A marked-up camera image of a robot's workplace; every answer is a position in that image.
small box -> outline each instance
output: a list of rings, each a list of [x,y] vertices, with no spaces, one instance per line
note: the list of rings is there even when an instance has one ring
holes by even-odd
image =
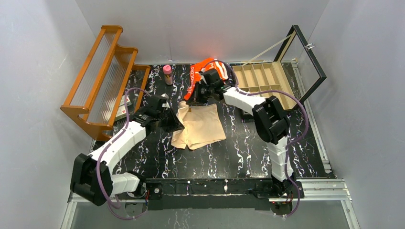
[[[117,110],[117,115],[115,116],[114,122],[117,120],[120,120],[122,118],[125,118],[127,116],[127,112],[125,111],[125,106],[119,106]]]
[[[123,105],[124,105],[124,99],[125,99],[125,95],[122,96],[121,102],[119,102],[119,106],[123,106]],[[132,102],[129,100],[129,97],[127,97],[126,101],[127,101],[127,105],[128,105],[128,106],[132,104]]]

orange vest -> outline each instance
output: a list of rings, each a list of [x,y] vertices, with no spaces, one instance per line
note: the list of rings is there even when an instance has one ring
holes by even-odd
[[[201,80],[201,75],[198,73],[199,71],[201,71],[201,69],[210,61],[213,61],[213,58],[209,58],[209,59],[205,59],[202,62],[196,63],[191,65],[191,69],[190,69],[190,84],[191,86],[187,89],[187,94],[185,95],[184,99],[185,100],[189,100],[193,91],[194,91],[194,87],[195,84],[198,83]],[[228,72],[226,70],[226,67],[223,63],[220,62],[212,62],[209,63],[207,65],[207,67],[205,67],[205,70],[210,70],[215,68],[219,74],[219,77],[225,81],[227,80],[228,77]]]

wooden organizer box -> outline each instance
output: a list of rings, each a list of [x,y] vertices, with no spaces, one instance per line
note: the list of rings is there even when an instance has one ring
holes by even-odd
[[[286,74],[280,62],[248,64],[233,66],[239,88],[246,92],[263,92],[267,90],[280,90],[294,95]],[[261,97],[276,96],[285,110],[292,109],[296,103],[291,98],[280,93],[264,93]]]
[[[114,118],[132,70],[145,71],[145,88],[150,67],[134,64],[138,49],[118,45],[123,31],[119,25],[103,25],[61,110],[97,141],[108,141]],[[140,106],[143,92],[135,109]]]

floor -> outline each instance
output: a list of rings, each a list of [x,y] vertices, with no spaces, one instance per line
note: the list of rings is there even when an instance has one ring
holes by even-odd
[[[163,80],[163,65],[151,65],[146,90],[151,94],[166,93],[170,105],[177,112],[178,103],[190,85],[190,64],[173,65],[173,86]],[[287,75],[293,75],[292,68],[283,65]],[[140,86],[143,73],[133,72],[127,88]],[[299,90],[294,77],[290,84],[294,94]],[[138,93],[130,95],[135,103]],[[270,177],[271,163],[266,152],[266,144],[256,133],[253,123],[243,123],[239,109],[217,102],[219,118],[222,121],[226,140],[205,147],[189,150],[171,146],[171,133],[158,130],[137,144],[117,164],[115,174],[132,170],[146,178],[245,178]],[[304,129],[303,116],[299,110],[288,112],[290,121],[289,139],[301,135]],[[116,133],[125,119],[114,124]],[[102,142],[94,142],[93,150]],[[326,177],[322,159],[311,127],[305,139],[288,149],[290,160],[298,177]]]
[[[122,216],[138,215],[142,205],[126,205],[116,212]],[[78,203],[72,228],[133,229],[348,229],[348,223],[340,201],[302,201],[299,209],[287,219],[275,217],[270,211],[253,209],[167,209],[148,211],[136,221],[115,218],[106,206]]]

table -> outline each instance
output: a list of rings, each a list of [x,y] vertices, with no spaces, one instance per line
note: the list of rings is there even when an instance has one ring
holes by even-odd
[[[163,80],[163,65],[151,65],[146,90],[151,94],[169,95],[170,105],[176,113],[178,103],[190,86],[190,66],[172,65],[174,84],[167,86]],[[127,88],[140,86],[142,76],[143,73],[132,72]],[[137,95],[138,92],[134,92],[129,96],[133,104]],[[132,170],[146,178],[270,177],[271,161],[266,144],[257,135],[254,123],[242,123],[239,109],[221,102],[216,104],[226,140],[196,150],[183,150],[171,146],[172,133],[158,130],[133,147],[117,164],[113,174]],[[295,139],[304,130],[302,113],[299,110],[290,111],[288,118],[289,140]],[[122,128],[124,121],[122,119],[114,123],[114,133]],[[94,142],[92,149],[102,144]],[[311,127],[305,139],[291,145],[288,152],[298,177],[327,176]]]

